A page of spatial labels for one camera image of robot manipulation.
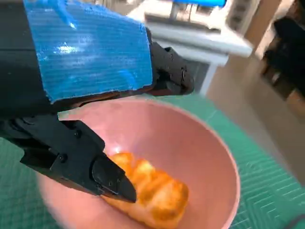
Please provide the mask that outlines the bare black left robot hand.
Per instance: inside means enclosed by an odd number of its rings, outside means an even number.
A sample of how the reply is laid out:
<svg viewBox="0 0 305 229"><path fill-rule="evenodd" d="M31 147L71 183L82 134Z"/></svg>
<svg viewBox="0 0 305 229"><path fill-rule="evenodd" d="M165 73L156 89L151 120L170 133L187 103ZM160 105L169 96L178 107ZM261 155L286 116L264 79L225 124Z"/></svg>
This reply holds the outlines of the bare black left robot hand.
<svg viewBox="0 0 305 229"><path fill-rule="evenodd" d="M183 95L193 77L172 48L141 22L77 0L0 3L0 135L21 162L63 185L134 203L104 141L58 113L130 95Z"/></svg>

